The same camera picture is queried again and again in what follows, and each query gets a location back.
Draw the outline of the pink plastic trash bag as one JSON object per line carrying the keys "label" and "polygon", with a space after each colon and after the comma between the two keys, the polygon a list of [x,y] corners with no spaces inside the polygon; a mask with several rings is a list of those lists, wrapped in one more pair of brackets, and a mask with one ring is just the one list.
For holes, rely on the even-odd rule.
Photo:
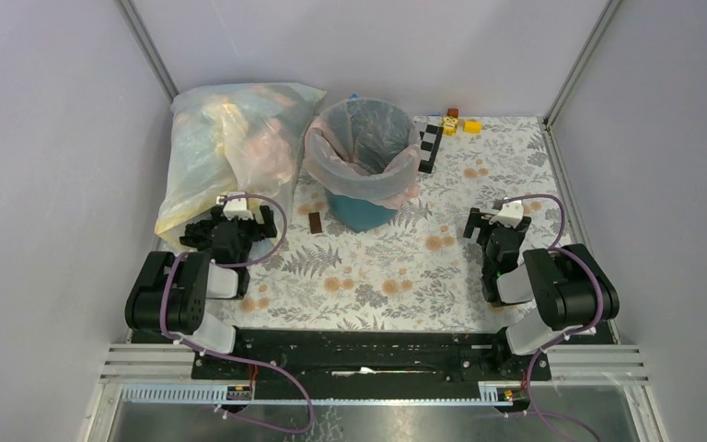
{"label": "pink plastic trash bag", "polygon": [[304,168],[333,194],[399,209],[419,195],[419,131],[383,99],[345,99],[323,110],[305,134]]}

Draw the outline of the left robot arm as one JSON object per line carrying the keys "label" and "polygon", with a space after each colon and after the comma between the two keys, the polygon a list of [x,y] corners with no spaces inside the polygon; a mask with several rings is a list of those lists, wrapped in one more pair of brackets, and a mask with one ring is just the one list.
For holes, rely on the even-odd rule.
{"label": "left robot arm", "polygon": [[214,354],[214,367],[226,378],[248,369],[247,351],[236,345],[236,327],[205,310],[208,300],[239,300],[249,287],[253,246],[278,236],[274,212],[235,202],[217,205],[185,226],[180,257],[150,252],[126,301],[124,316],[138,343],[191,343]]}

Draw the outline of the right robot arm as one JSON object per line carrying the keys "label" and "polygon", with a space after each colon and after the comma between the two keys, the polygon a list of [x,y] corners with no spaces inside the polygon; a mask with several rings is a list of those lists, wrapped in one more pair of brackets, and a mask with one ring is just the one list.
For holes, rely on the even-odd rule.
{"label": "right robot arm", "polygon": [[508,203],[500,209],[470,209],[463,231],[464,238],[478,233],[485,301],[494,307],[535,303],[522,320],[496,334],[491,365],[505,379],[527,368],[527,355],[560,336],[613,319],[620,311],[615,287],[585,245],[522,252],[530,225],[531,218]]}

